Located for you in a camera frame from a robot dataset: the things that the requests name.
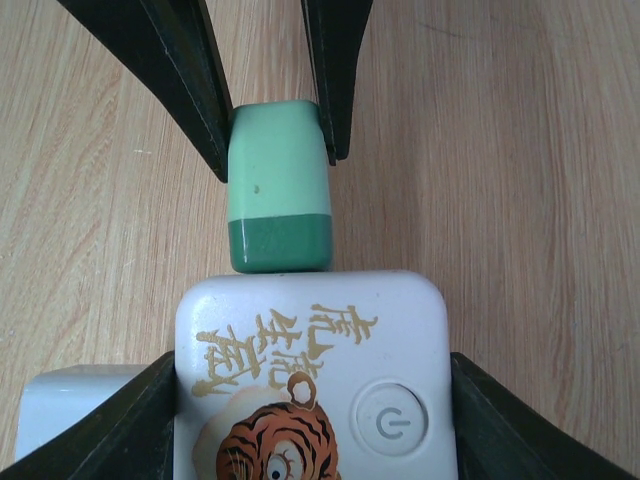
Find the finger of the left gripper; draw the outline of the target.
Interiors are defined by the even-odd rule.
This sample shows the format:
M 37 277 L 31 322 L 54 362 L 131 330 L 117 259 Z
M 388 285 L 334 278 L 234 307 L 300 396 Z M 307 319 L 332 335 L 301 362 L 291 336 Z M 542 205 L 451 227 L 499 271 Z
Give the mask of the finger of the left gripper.
M 302 0 L 329 164 L 349 155 L 356 72 L 372 0 Z
M 164 106 L 217 179 L 228 180 L 233 110 L 201 0 L 62 0 Z

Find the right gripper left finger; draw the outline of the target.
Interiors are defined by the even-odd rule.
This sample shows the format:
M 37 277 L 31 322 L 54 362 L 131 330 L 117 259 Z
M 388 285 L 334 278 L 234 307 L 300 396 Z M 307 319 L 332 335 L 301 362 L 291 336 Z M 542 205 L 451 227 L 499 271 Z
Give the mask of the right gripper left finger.
M 171 479 L 174 417 L 175 353 L 168 351 L 1 477 Z

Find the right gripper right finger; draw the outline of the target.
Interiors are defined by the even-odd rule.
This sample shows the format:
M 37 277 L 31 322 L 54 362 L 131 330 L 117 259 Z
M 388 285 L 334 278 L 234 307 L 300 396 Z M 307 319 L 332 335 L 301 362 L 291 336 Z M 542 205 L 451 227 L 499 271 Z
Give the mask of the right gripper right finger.
M 461 479 L 632 479 L 459 352 L 451 358 Z

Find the grey white adapter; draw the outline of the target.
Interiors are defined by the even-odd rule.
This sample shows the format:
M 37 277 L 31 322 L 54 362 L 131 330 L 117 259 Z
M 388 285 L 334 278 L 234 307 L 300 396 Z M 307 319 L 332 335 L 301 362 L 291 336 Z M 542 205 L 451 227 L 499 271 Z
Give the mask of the grey white adapter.
M 75 365 L 34 377 L 22 393 L 15 459 L 76 424 L 144 369 L 136 364 Z

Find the white cube socket adapter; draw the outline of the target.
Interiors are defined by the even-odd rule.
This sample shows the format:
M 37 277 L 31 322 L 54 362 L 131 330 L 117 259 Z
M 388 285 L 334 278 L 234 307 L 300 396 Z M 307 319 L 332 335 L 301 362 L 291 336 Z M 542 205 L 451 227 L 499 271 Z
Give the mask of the white cube socket adapter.
M 447 311 L 408 271 L 212 277 L 176 314 L 177 479 L 455 479 Z

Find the light green cube plug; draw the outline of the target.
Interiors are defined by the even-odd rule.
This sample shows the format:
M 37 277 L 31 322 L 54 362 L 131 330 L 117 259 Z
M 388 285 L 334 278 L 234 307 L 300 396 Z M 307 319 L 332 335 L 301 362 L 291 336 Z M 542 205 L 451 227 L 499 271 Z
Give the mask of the light green cube plug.
M 231 265 L 239 273 L 330 268 L 328 160 L 313 102 L 235 110 L 228 151 L 228 231 Z

